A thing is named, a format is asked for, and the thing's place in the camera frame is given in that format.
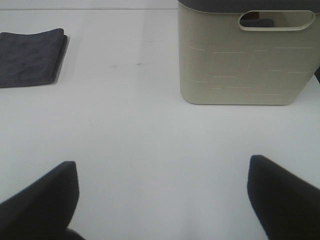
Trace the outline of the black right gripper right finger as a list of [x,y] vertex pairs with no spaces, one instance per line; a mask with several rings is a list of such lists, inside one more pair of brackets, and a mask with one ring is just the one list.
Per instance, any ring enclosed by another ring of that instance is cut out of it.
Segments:
[[263,155],[250,158],[247,194],[270,240],[320,238],[320,190]]

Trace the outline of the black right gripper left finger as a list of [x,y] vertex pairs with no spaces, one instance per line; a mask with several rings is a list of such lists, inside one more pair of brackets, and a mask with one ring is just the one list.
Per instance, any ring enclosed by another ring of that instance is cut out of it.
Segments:
[[0,238],[83,239],[69,228],[79,196],[76,163],[64,161],[0,204]]

